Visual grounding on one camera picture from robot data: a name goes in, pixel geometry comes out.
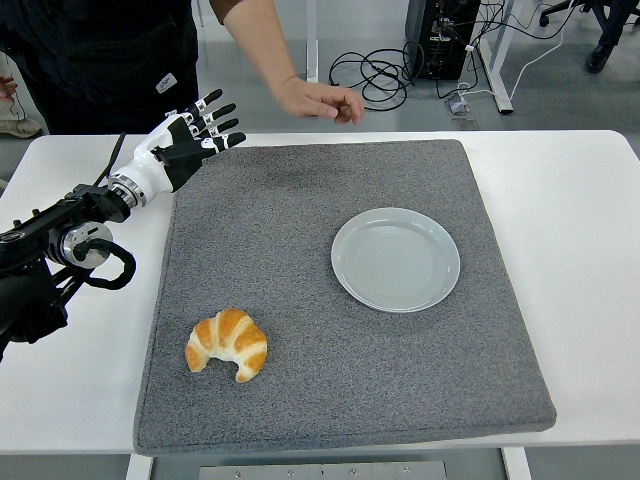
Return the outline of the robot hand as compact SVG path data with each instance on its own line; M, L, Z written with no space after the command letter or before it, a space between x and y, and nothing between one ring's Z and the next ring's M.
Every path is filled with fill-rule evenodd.
M216 89L182 111L166 113L136 146L131 162L108 176L108 189L129 207L142 208L159 194L180 189L204 160L244 142L244 133L232 131L238 119L217 122L232 113L235 104L207 110L222 95L223 91Z

